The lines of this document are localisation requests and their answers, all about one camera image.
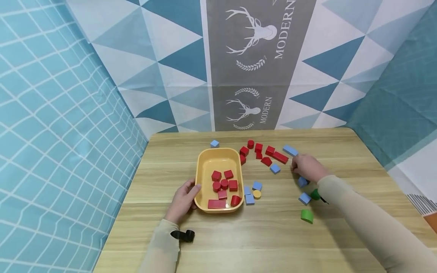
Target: deer head graphic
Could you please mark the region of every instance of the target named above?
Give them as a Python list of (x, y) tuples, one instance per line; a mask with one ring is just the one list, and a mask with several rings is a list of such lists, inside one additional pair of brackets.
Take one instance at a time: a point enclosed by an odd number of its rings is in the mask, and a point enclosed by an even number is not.
[(228, 10), (227, 12), (232, 12), (232, 14), (229, 15), (229, 17), (226, 18), (226, 20), (228, 20), (229, 18), (231, 18), (232, 16), (234, 16), (236, 14), (246, 15), (246, 17), (247, 17), (247, 19), (249, 19), (249, 22), (251, 25), (250, 27), (246, 27), (246, 28), (253, 29), (253, 36), (245, 38), (245, 40), (250, 39), (250, 41), (241, 50), (235, 50), (235, 49), (230, 48), (229, 46), (226, 46), (230, 50), (227, 53), (231, 53), (231, 54), (239, 53), (238, 55), (243, 54), (248, 48), (250, 48), (252, 46), (256, 46), (258, 44), (258, 42), (260, 41), (260, 39), (271, 40), (274, 37), (276, 37), (276, 34), (277, 34), (277, 29), (275, 26), (273, 26), (273, 25), (268, 25), (266, 27), (261, 26), (260, 20), (253, 18), (249, 14), (249, 12), (247, 11), (246, 8), (244, 8), (244, 7), (240, 7), (240, 8), (242, 10)]

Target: yellow tray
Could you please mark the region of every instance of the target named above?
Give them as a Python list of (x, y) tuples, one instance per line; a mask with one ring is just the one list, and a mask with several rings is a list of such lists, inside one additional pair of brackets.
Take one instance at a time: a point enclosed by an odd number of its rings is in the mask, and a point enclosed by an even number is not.
[[(229, 191), (227, 189), (228, 199), (226, 200), (226, 208), (210, 209), (208, 208), (208, 200), (217, 200), (217, 193), (212, 190), (211, 175), (214, 171), (222, 173), (224, 179), (224, 172), (232, 170), (234, 178), (230, 180), (238, 181), (238, 191)], [(200, 153), (197, 159), (196, 170), (196, 184), (201, 184), (202, 189), (194, 199), (196, 205), (206, 213), (229, 213), (236, 211), (244, 202), (244, 184), (243, 174), (241, 172), (240, 155), (231, 148), (213, 148), (207, 149)], [(241, 197), (240, 204), (236, 207), (231, 207), (232, 195)]]

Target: blue block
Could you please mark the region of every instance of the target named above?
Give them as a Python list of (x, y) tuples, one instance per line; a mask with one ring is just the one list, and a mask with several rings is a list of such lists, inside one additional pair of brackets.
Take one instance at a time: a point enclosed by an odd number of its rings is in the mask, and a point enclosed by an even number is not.
[(211, 148), (218, 148), (220, 146), (220, 143), (217, 140), (213, 140), (211, 142)]
[(255, 181), (253, 183), (252, 190), (259, 190), (259, 191), (261, 191), (262, 188), (263, 188), (263, 185), (260, 182)]
[(290, 147), (290, 146), (288, 146), (288, 145), (285, 145), (285, 146), (282, 148), (282, 150), (283, 150), (284, 152), (286, 152), (287, 154), (291, 155), (291, 156), (297, 156), (297, 155), (299, 154), (298, 151), (297, 151), (295, 148)]
[(299, 197), (299, 201), (301, 201), (306, 206), (311, 201), (311, 197), (306, 193), (302, 193)]
[(255, 204), (255, 198), (253, 197), (253, 194), (246, 194), (244, 197), (246, 198), (246, 205)]
[(270, 166), (270, 171), (272, 171), (272, 173), (274, 174), (277, 174), (281, 171), (281, 168), (278, 165), (273, 164), (272, 166)]

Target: wooden table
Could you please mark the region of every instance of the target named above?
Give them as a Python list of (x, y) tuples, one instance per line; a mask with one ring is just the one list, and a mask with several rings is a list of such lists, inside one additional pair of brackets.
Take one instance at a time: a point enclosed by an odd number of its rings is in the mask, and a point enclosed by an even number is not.
[[(199, 153), (213, 139), (239, 150), (249, 138), (314, 155), (437, 253), (437, 235), (350, 129), (169, 133), (151, 138), (95, 272), (137, 272), (175, 190), (195, 176)], [(250, 152), (243, 179), (263, 183), (263, 197), (231, 214), (194, 211), (181, 230), (196, 237), (181, 243), (177, 273), (384, 272), (333, 206), (312, 201), (314, 224), (300, 219), (297, 179), (280, 166), (274, 175)]]

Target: wall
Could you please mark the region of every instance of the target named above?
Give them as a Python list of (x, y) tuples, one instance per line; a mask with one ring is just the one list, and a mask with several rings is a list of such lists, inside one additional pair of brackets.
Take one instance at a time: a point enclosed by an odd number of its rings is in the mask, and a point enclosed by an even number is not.
[(0, 272), (90, 272), (146, 140), (61, 0), (0, 14)]

